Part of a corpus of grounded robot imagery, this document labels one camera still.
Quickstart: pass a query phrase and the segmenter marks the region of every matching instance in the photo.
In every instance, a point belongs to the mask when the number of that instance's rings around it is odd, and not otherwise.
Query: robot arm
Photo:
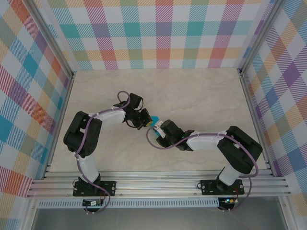
[[[101,129],[112,124],[131,121],[134,125],[133,127],[139,130],[142,127],[148,126],[152,122],[148,111],[142,109],[142,107],[139,109],[141,101],[143,101],[143,99],[140,96],[131,93],[130,103],[125,108],[119,109],[127,103],[127,101],[122,101],[115,104],[110,111],[97,114],[94,119],[92,119],[88,127],[85,143],[79,152],[80,158],[78,159],[81,171],[90,182],[94,184],[100,182],[100,175],[95,167],[94,155],[92,153],[96,149]],[[75,115],[64,136],[64,144],[67,145],[69,151],[75,153],[78,150],[84,137],[83,130],[85,129],[88,120],[93,115],[94,114],[87,114],[82,111]],[[79,181],[87,183],[84,176],[81,175]]]
[[[221,193],[233,185],[241,175],[249,174],[254,167],[252,160],[243,149],[225,136],[238,141],[248,150],[255,161],[262,152],[261,145],[236,126],[231,126],[227,131],[220,132],[217,135],[207,136],[202,136],[202,133],[194,130],[183,132],[171,120],[158,121],[154,129],[160,134],[156,141],[165,148],[185,139],[176,146],[182,151],[220,150],[229,162],[229,165],[223,168],[216,179],[216,186]]]

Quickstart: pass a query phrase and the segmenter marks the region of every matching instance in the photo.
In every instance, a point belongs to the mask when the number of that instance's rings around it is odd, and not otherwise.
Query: robotic arm
[[[182,151],[220,150],[229,165],[223,168],[212,186],[221,194],[227,194],[230,186],[240,176],[249,174],[254,167],[252,159],[230,138],[239,142],[255,161],[262,152],[261,145],[236,126],[231,126],[227,131],[218,134],[204,134],[194,130],[184,132],[173,121],[167,120],[158,121],[154,129],[160,134],[156,141],[164,148],[176,145]]]
[[[83,196],[94,196],[97,194],[98,189],[88,183],[86,178],[96,184],[100,185],[100,174],[96,169],[94,162],[94,155],[92,154],[96,149],[100,130],[104,129],[112,124],[131,121],[134,126],[128,124],[132,128],[140,130],[142,127],[148,126],[152,119],[148,114],[147,109],[143,109],[143,98],[140,96],[130,93],[130,102],[124,107],[128,101],[122,101],[105,112],[96,114],[91,120],[85,142],[82,149],[79,151],[79,167],[83,174],[78,178],[79,182],[76,183],[74,195],[83,194]],[[67,145],[69,151],[77,152],[81,146],[85,133],[86,125],[89,119],[95,114],[87,114],[85,112],[78,112],[69,129],[64,136],[64,144]]]

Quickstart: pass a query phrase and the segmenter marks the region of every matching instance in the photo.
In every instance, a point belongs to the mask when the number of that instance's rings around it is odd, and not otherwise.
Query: vent grille
[[[116,199],[108,208],[218,207],[218,198]],[[82,199],[43,199],[38,208],[84,208]]]

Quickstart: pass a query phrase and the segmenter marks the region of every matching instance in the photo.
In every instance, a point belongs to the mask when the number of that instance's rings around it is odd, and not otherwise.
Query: marble surface
[[[63,144],[63,137],[78,111],[99,112],[118,102],[118,91],[144,98],[150,115],[171,119],[183,130],[217,132],[231,125],[254,139],[250,117],[236,69],[140,69],[78,71],[50,171],[78,171],[75,158]],[[227,160],[220,151],[158,150],[145,133],[125,123],[102,130],[94,152],[99,171],[171,171],[222,169]],[[156,134],[151,133],[155,141]],[[259,168],[265,169],[262,156]]]

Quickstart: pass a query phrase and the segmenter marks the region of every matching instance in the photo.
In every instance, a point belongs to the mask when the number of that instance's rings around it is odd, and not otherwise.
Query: purple cable
[[[187,139],[195,138],[195,137],[199,137],[199,136],[214,136],[214,137],[215,137],[215,136],[222,136],[222,137],[225,137],[225,138],[227,138],[227,139],[230,139],[231,141],[233,141],[234,143],[236,143],[236,144],[237,144],[237,145],[238,145],[238,146],[249,156],[249,158],[250,158],[251,161],[253,162],[253,164],[254,164],[254,166],[255,166],[255,169],[256,169],[256,172],[255,172],[255,174],[253,174],[253,175],[240,176],[240,178],[248,178],[248,179],[249,179],[249,183],[250,183],[250,185],[249,185],[249,191],[248,191],[248,193],[247,193],[245,199],[243,200],[243,202],[242,202],[241,204],[239,204],[237,207],[233,208],[232,210],[233,210],[233,211],[234,211],[234,210],[237,210],[239,207],[241,207],[241,206],[244,204],[244,202],[245,202],[246,199],[249,197],[250,192],[251,192],[251,185],[252,185],[251,177],[256,177],[256,176],[258,175],[258,173],[259,173],[259,169],[258,169],[258,165],[257,165],[255,159],[252,157],[252,155],[249,153],[249,151],[248,151],[240,142],[238,142],[236,139],[234,139],[234,138],[232,138],[232,137],[230,137],[230,136],[228,136],[228,135],[226,135],[226,134],[221,134],[221,133],[199,133],[199,134],[195,134],[195,135],[191,135],[191,136],[189,136],[189,137],[183,138],[182,140],[178,141],[176,144],[174,144],[174,145],[172,145],[172,146],[163,148],[163,147],[159,147],[159,146],[154,145],[154,144],[149,140],[149,137],[148,137],[149,131],[152,130],[152,129],[154,129],[154,128],[155,128],[155,126],[149,128],[149,129],[147,130],[147,132],[146,132],[146,139],[147,139],[148,143],[149,143],[151,146],[153,146],[154,148],[159,149],[159,150],[169,150],[169,149],[171,149],[171,148],[173,148],[173,147],[179,145],[181,142],[183,142],[183,141],[185,141],[185,140],[187,140]]]
[[[77,166],[78,166],[79,172],[80,172],[80,174],[82,175],[82,177],[83,177],[89,184],[91,184],[92,186],[94,186],[94,187],[96,187],[96,188],[102,190],[102,191],[103,191],[104,193],[106,193],[107,196],[108,196],[107,204],[106,204],[105,206],[103,206],[102,208],[100,208],[100,209],[99,209],[98,211],[96,211],[95,213],[92,212],[92,214],[96,214],[96,213],[99,213],[99,212],[103,211],[103,210],[110,204],[111,195],[110,195],[110,193],[109,193],[106,189],[104,189],[104,188],[102,188],[102,187],[100,187],[100,186],[94,184],[93,182],[91,182],[91,181],[83,174],[83,171],[82,171],[82,169],[81,169],[80,162],[79,162],[79,153],[80,153],[80,151],[82,150],[83,145],[84,145],[84,143],[85,143],[85,139],[86,139],[87,132],[88,132],[88,127],[90,126],[91,121],[92,121],[97,115],[100,115],[100,114],[102,114],[102,113],[109,112],[109,111],[120,110],[120,109],[123,109],[123,108],[125,108],[125,107],[128,106],[128,104],[130,103],[130,95],[129,95],[129,93],[127,93],[126,91],[119,91],[118,94],[117,94],[117,98],[118,98],[119,101],[121,102],[121,100],[120,100],[120,98],[119,98],[119,95],[120,95],[122,92],[124,92],[126,95],[128,95],[128,102],[127,102],[124,106],[122,106],[122,107],[120,107],[120,108],[106,109],[106,110],[100,111],[100,112],[97,113],[97,114],[92,115],[91,118],[88,120],[88,122],[87,122],[87,124],[86,124],[86,128],[85,128],[85,131],[84,131],[84,136],[83,136],[81,145],[79,146],[78,150],[76,151],[76,153],[75,153],[75,155],[74,155],[75,158],[76,158],[76,160],[77,160]],[[85,207],[85,210],[86,210],[87,214],[90,213],[90,212],[87,210],[87,206]]]

